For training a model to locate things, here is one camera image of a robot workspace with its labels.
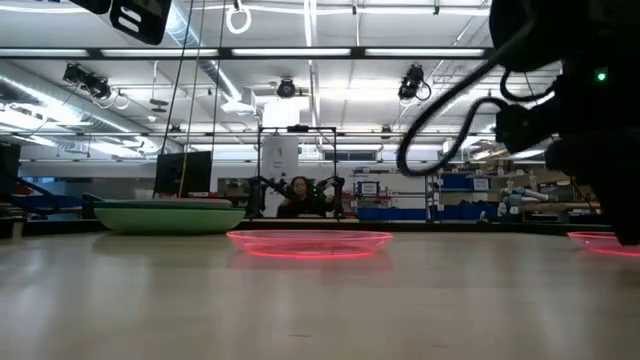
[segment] ceiling beam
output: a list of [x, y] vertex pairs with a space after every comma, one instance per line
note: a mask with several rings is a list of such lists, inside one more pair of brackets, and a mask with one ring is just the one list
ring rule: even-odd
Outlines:
[[486, 60], [486, 47], [0, 48], [2, 60]]

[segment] sign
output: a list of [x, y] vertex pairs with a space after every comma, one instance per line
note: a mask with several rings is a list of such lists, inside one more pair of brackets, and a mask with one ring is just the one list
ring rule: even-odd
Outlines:
[[474, 191], [489, 191], [490, 181], [489, 179], [473, 179]]

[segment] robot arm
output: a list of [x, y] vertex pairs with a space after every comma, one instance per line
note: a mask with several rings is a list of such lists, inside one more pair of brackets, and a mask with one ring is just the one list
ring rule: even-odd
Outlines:
[[331, 176], [327, 179], [324, 179], [314, 187], [315, 194], [319, 195], [324, 193], [325, 190], [333, 187], [334, 196], [332, 202], [332, 209], [336, 218], [341, 218], [344, 213], [344, 209], [342, 206], [342, 188], [344, 187], [345, 180], [344, 178], [338, 176]]
[[247, 203], [248, 217], [262, 217], [262, 211], [265, 209], [265, 196], [267, 189], [271, 188], [278, 194], [289, 200], [295, 200], [293, 195], [286, 190], [287, 183], [284, 180], [275, 182], [262, 176], [256, 176], [249, 179], [249, 201]]

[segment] metal frame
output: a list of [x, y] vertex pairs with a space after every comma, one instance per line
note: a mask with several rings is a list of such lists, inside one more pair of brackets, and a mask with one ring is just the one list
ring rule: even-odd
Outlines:
[[[189, 134], [190, 137], [213, 137], [215, 135], [218, 137], [250, 137], [256, 136], [260, 132], [255, 131], [229, 131], [229, 132], [192, 132]], [[284, 136], [299, 136], [299, 137], [315, 137], [313, 134], [305, 135], [302, 133], [283, 133]], [[383, 133], [383, 132], [334, 132], [336, 138], [340, 137], [359, 137], [359, 138], [370, 138], [370, 137], [396, 137], [401, 138], [404, 137], [404, 133]], [[33, 135], [33, 131], [0, 131], [0, 136], [30, 136]], [[145, 136], [145, 137], [165, 137], [164, 132], [158, 131], [150, 131], [150, 132], [117, 132], [117, 133], [108, 133], [108, 132], [88, 132], [88, 131], [38, 131], [38, 136], [61, 136], [61, 137], [83, 137], [83, 136], [110, 136], [110, 137], [131, 137], [131, 136]], [[416, 138], [442, 138], [442, 137], [457, 137], [459, 133], [457, 132], [421, 132], [416, 135]], [[186, 132], [175, 132], [166, 134], [169, 138], [179, 138], [179, 137], [187, 137]], [[487, 139], [495, 139], [495, 134], [492, 133], [479, 133], [479, 132], [470, 132], [468, 136], [483, 136]]]
[[262, 177], [261, 174], [261, 167], [262, 167], [262, 134], [264, 133], [265, 130], [274, 130], [274, 133], [278, 133], [280, 130], [284, 130], [285, 134], [291, 134], [292, 136], [294, 135], [298, 135], [299, 134], [308, 134], [310, 131], [317, 131], [317, 134], [319, 136], [323, 136], [322, 131], [331, 131], [333, 133], [333, 176], [337, 177], [338, 176], [338, 129], [335, 126], [332, 127], [308, 127], [308, 126], [304, 126], [302, 127], [302, 129], [306, 130], [305, 132], [295, 132], [295, 131], [289, 131], [292, 127], [263, 127], [263, 126], [258, 126], [258, 178]]
[[[201, 51], [200, 56], [197, 55], [197, 50]], [[131, 55], [105, 55], [105, 51], [109, 50], [126, 51]], [[167, 54], [167, 50], [176, 51], [179, 54]], [[349, 46], [337, 46], [337, 47], [242, 47], [242, 48], [230, 48], [230, 47], [201, 47], [201, 48], [189, 48], [188, 55], [182, 56], [182, 49], [173, 48], [102, 48], [102, 47], [89, 47], [89, 48], [28, 48], [28, 47], [2, 47], [0, 48], [0, 59], [4, 60], [106, 60], [106, 61], [154, 61], [154, 60], [264, 60], [264, 59], [300, 59], [300, 60], [397, 60], [397, 59], [424, 59], [424, 60], [486, 60], [494, 53], [493, 48], [488, 47], [411, 47], [411, 46], [391, 46], [391, 47], [349, 47]], [[268, 55], [242, 55], [234, 54], [234, 50], [273, 50], [273, 54]], [[292, 54], [278, 53], [278, 50], [292, 50]], [[313, 50], [327, 50], [328, 53], [322, 54], [318, 51], [317, 54], [309, 55], [296, 55], [295, 51], [313, 51]], [[339, 52], [330, 53], [330, 50], [344, 50], [342, 54]], [[417, 50], [425, 51], [425, 54], [386, 54], [376, 55], [367, 54], [367, 50]], [[438, 51], [447, 53], [450, 55], [437, 54]], [[465, 52], [477, 52], [477, 54], [465, 54]]]

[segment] monitor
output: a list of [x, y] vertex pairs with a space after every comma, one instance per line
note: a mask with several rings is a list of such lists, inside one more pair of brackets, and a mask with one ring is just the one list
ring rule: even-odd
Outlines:
[[0, 143], [0, 195], [16, 193], [19, 167], [20, 146]]
[[[189, 193], [208, 193], [211, 181], [211, 151], [192, 152], [187, 155], [182, 197]], [[184, 153], [159, 155], [156, 166], [155, 193], [178, 195], [184, 165]]]

